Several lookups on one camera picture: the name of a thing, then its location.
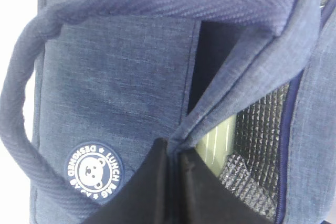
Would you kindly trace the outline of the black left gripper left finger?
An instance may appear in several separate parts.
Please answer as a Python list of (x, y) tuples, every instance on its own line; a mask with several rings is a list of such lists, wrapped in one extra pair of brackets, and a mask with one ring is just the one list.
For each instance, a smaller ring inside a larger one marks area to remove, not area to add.
[(125, 186), (83, 223), (166, 223), (166, 147), (157, 138)]

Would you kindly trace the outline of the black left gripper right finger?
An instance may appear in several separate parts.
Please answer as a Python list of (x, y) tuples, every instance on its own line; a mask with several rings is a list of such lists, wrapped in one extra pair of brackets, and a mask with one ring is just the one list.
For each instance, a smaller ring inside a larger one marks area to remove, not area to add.
[(272, 223), (223, 187), (195, 150), (178, 158), (180, 223)]

